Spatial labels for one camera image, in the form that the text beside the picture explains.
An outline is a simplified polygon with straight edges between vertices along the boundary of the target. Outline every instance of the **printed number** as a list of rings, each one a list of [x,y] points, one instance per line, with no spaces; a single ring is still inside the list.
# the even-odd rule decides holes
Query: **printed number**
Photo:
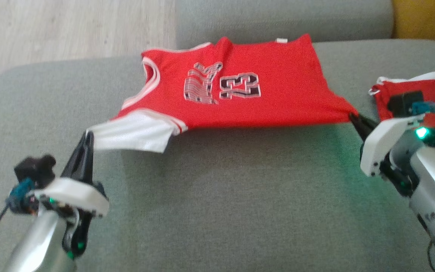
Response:
[[[241,98],[261,96],[258,76],[255,73],[243,73],[238,74],[237,76],[223,76],[219,80],[221,83],[219,98],[221,99],[231,99],[233,96]]]

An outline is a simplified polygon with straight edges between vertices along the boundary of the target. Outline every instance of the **gray fabric upholstery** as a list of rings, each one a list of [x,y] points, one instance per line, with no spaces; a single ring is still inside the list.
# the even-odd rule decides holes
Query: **gray fabric upholstery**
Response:
[[[314,42],[392,36],[390,0],[177,0],[177,46],[192,48],[223,36],[235,43],[310,33]]]
[[[372,117],[378,76],[435,71],[435,42],[315,44],[330,88]],[[0,76],[0,208],[12,167],[51,153],[61,172],[81,133],[143,86],[138,57],[53,62]],[[95,154],[111,200],[80,271],[428,272],[428,237],[401,198],[359,169],[350,124],[189,131],[163,155]],[[31,219],[0,226],[0,269]]]

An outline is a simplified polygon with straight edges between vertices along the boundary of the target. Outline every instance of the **white jersey trim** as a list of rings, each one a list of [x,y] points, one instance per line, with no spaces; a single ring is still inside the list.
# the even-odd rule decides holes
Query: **white jersey trim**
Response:
[[[190,51],[199,50],[199,49],[205,48],[205,47],[207,47],[209,45],[212,45],[212,43],[210,43],[210,42],[201,43],[200,45],[197,45],[197,46],[195,46],[193,48],[190,48],[190,49],[149,48],[149,49],[145,50],[144,52],[151,51],[151,50],[158,50],[158,51],[164,51],[164,52],[169,52],[169,53],[184,53],[184,52],[190,52]]]
[[[95,150],[144,150],[163,153],[171,135],[188,128],[183,121],[146,108],[90,127]]]
[[[422,81],[422,80],[435,80],[435,72],[430,72],[427,74],[421,74],[420,76],[413,77],[412,79],[389,79],[385,76],[380,76],[377,79],[377,84],[383,85],[384,82],[391,82],[391,83],[402,83],[402,82],[410,82],[410,81]],[[371,88],[368,93],[369,95],[375,95],[376,93],[379,93],[380,90]]]

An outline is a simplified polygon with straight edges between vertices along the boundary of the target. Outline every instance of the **yellow object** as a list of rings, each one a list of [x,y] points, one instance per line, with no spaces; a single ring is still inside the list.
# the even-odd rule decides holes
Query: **yellow object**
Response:
[[[435,40],[435,0],[393,0],[394,38]]]

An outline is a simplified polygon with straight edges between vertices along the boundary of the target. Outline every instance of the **jersey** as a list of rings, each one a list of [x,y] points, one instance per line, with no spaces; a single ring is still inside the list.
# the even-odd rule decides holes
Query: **jersey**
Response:
[[[224,37],[189,50],[151,49],[142,63],[145,86],[123,103],[115,121],[145,114],[178,134],[198,127],[333,124],[357,113],[328,89],[309,35],[248,45]]]

